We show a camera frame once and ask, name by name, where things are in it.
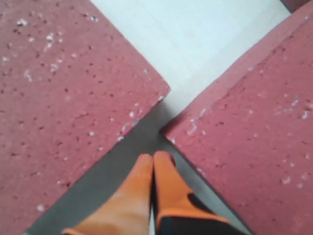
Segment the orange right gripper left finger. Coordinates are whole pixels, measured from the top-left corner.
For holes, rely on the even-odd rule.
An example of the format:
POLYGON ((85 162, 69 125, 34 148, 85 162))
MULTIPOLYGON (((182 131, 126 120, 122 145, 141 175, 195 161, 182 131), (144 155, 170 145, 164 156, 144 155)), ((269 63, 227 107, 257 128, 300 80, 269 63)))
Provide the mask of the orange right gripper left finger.
POLYGON ((64 235, 148 235, 151 214, 153 157, 138 156, 118 190, 86 219, 64 235))

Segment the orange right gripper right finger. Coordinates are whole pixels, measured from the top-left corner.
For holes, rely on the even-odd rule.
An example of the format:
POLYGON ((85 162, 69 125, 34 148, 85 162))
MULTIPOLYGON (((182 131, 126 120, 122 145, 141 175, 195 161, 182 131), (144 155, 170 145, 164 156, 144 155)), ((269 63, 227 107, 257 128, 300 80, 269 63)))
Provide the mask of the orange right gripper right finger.
POLYGON ((219 235, 227 219, 193 204, 193 190, 176 169, 167 151, 154 154, 157 199, 156 233, 158 235, 219 235))

